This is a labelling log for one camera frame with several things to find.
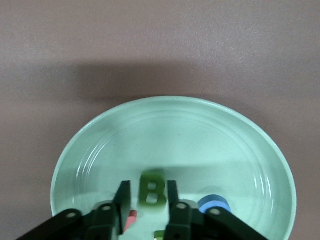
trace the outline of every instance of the table surface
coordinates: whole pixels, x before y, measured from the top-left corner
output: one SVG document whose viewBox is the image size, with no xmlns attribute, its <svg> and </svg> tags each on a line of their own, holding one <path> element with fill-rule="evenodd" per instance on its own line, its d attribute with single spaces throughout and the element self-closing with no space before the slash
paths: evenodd
<svg viewBox="0 0 320 240">
<path fill-rule="evenodd" d="M 225 105 L 278 144 L 320 235 L 320 1 L 0 1 L 0 235 L 51 217 L 58 158 L 119 104 L 177 95 Z"/>
</svg>

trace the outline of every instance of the blue object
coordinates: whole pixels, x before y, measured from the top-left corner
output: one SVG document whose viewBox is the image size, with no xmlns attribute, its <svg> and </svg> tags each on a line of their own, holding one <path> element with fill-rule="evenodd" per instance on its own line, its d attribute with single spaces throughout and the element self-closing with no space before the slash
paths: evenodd
<svg viewBox="0 0 320 240">
<path fill-rule="evenodd" d="M 208 209 L 214 207 L 220 207 L 231 213 L 231 208 L 226 199 L 219 195 L 208 195 L 202 198 L 199 202 L 199 211 L 203 214 L 206 213 Z"/>
</svg>

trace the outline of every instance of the red object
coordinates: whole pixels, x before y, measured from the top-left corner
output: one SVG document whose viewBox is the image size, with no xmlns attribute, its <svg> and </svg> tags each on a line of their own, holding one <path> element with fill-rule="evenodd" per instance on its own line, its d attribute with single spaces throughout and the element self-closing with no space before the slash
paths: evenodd
<svg viewBox="0 0 320 240">
<path fill-rule="evenodd" d="M 131 224 L 137 221 L 138 212 L 136 210 L 131 210 L 129 213 L 128 220 L 126 221 L 124 231 L 127 231 Z"/>
</svg>

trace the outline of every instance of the green object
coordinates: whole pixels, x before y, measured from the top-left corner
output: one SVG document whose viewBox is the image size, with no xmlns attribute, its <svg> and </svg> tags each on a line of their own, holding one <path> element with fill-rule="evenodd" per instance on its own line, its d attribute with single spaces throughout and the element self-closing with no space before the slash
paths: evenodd
<svg viewBox="0 0 320 240">
<path fill-rule="evenodd" d="M 155 231 L 154 232 L 154 240 L 164 240 L 165 231 Z"/>
<path fill-rule="evenodd" d="M 270 240 L 285 240 L 297 208 L 289 165 L 274 141 L 243 115 L 190 97 L 160 96 L 122 104 L 83 127 L 64 149 L 51 186 L 52 214 L 83 214 L 112 200 L 131 181 L 137 221 L 121 240 L 152 239 L 168 224 L 139 205 L 143 173 L 175 180 L 182 200 L 223 196 L 232 213 Z"/>
<path fill-rule="evenodd" d="M 162 174 L 144 172 L 140 178 L 139 204 L 145 207 L 164 207 L 167 203 L 165 196 L 166 181 Z"/>
</svg>

